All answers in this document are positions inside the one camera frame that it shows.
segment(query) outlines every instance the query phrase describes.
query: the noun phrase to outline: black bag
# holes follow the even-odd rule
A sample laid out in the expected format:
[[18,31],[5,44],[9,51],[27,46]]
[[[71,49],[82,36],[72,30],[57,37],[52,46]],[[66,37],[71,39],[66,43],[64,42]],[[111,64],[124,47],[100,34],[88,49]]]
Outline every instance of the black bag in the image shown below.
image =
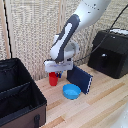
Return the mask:
[[0,128],[39,128],[47,100],[18,58],[0,61]]

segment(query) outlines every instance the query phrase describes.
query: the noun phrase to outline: black box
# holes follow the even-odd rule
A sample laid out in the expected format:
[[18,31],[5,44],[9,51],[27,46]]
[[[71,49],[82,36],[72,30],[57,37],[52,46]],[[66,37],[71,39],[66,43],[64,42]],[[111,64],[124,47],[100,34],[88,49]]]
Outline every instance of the black box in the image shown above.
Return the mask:
[[73,65],[72,70],[67,71],[67,80],[70,83],[77,85],[84,94],[89,93],[92,77],[93,76],[75,65]]
[[18,59],[0,61],[0,128],[39,128],[47,100]]
[[[93,49],[100,44],[106,33],[106,30],[97,33],[93,41]],[[109,33],[101,46],[91,54],[88,66],[115,79],[127,74],[128,36]]]

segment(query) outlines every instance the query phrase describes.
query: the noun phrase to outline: blue object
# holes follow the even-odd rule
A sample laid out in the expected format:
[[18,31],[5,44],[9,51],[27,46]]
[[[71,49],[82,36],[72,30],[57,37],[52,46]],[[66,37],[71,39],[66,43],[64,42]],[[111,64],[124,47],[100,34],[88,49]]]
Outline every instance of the blue object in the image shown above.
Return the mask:
[[77,85],[81,92],[88,94],[92,82],[92,76],[73,65],[73,69],[67,71],[67,80],[70,83]]
[[77,99],[80,93],[80,88],[74,84],[66,84],[63,86],[63,94],[68,99]]
[[62,77],[62,74],[63,74],[63,71],[61,73],[57,73],[57,72],[55,72],[55,73],[56,73],[56,77],[61,78]]

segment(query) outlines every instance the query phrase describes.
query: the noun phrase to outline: blue bowl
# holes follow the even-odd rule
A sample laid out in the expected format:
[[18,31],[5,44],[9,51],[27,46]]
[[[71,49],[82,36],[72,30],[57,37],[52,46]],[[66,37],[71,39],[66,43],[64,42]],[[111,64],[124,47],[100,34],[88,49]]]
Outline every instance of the blue bowl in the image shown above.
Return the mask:
[[68,99],[77,99],[80,93],[80,88],[74,84],[66,84],[63,86],[63,94]]

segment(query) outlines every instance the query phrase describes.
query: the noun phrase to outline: red cup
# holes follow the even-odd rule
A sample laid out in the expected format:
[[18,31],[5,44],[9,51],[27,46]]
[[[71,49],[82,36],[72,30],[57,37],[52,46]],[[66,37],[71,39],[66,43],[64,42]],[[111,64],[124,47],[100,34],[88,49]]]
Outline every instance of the red cup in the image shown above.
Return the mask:
[[49,73],[49,83],[51,86],[56,86],[58,82],[58,77],[56,76],[55,72]]

